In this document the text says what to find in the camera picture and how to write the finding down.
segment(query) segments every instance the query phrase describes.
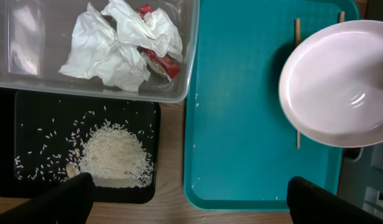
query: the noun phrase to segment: chopstick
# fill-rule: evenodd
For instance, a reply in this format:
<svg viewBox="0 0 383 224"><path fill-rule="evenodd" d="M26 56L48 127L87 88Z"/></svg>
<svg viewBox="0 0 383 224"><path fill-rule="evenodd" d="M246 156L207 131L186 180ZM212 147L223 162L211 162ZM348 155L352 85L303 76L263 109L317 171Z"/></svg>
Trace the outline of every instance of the chopstick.
<svg viewBox="0 0 383 224"><path fill-rule="evenodd" d="M295 20L295 48L302 42L301 40L301 19ZM296 130L296 149L301 148L301 132Z"/></svg>
<svg viewBox="0 0 383 224"><path fill-rule="evenodd" d="M345 22L345 12L344 11L339 13L338 23L340 23L340 22Z"/></svg>

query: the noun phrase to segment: red wrapper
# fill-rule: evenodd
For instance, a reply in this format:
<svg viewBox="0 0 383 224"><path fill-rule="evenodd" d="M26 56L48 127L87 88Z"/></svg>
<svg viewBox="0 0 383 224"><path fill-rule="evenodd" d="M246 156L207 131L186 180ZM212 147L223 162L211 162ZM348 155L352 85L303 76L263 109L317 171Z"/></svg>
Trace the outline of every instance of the red wrapper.
<svg viewBox="0 0 383 224"><path fill-rule="evenodd" d="M144 19L144 15L147 13L151 13L153 10L149 4L145 4L144 6L141 6L136 9L139 13L140 17ZM179 72L180 67L177 66L175 63L172 62L172 60L168 56L164 57L158 57L156 53L153 50L142 48L143 52L146 53L146 55L151 59L152 61L158 62L162 67L165 69L166 73L171 77L174 78Z"/></svg>

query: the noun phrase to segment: white tissue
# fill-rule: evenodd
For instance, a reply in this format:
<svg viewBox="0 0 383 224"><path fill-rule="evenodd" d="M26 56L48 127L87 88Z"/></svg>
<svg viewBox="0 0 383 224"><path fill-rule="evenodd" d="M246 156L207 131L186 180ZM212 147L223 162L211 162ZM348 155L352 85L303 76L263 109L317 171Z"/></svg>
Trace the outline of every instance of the white tissue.
<svg viewBox="0 0 383 224"><path fill-rule="evenodd" d="M169 53L182 62L183 44L177 27L162 9L144 16L145 22L124 0L110 0L102 14L117 22L118 41L155 51L159 57Z"/></svg>
<svg viewBox="0 0 383 224"><path fill-rule="evenodd" d="M104 85L126 91L138 91L149 78L136 47L119 44L115 30L90 3L87 12L78 16L69 59L59 72L75 78L98 76Z"/></svg>

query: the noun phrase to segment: white bowl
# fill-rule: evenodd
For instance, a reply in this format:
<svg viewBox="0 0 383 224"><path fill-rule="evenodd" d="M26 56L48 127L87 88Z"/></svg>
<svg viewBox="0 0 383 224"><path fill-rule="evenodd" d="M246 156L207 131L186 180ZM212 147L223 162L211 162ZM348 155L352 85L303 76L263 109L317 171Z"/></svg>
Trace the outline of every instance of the white bowl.
<svg viewBox="0 0 383 224"><path fill-rule="evenodd" d="M315 141L382 142L383 22L343 22L313 34L286 61L279 96L288 120Z"/></svg>

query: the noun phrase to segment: black tray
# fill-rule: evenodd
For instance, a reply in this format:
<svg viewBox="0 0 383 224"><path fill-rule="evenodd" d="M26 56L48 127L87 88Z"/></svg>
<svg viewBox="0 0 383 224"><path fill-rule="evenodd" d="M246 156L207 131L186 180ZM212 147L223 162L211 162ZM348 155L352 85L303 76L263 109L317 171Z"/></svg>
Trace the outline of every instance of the black tray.
<svg viewBox="0 0 383 224"><path fill-rule="evenodd" d="M153 198L161 120L158 103L18 91L15 107L15 153L12 159L20 156L20 165L24 166L24 168L16 168L14 163L14 175L17 177L17 172L20 171L18 175L22 176L21 180L17 179L20 187L41 193L59 184L57 181L54 182L48 170L56 172L58 167L65 167L67 163L65 158L69 150L74 149L73 143L66 141L65 138L70 139L71 133L76 133L79 128L81 138L86 142L88 138L85 137L85 133L88 133L95 124L100 127L107 119L111 121L111 124L125 125L129 132L135 134L144 130L144 134L137 134L137 138L143 143L146 152L151 154L150 158L154 162L153 181L151 185L142 188L97 187L95 201L146 203ZM76 126L73 125L75 120L78 121ZM40 154L44 144L47 148ZM62 157L56 159L52 157L52 154L61 154ZM53 165L48 163L47 157L52 158ZM36 167L41 170L41 164L44 166L45 180L42 180L40 173L35 180L27 178L28 175L32 176L35 173Z"/></svg>

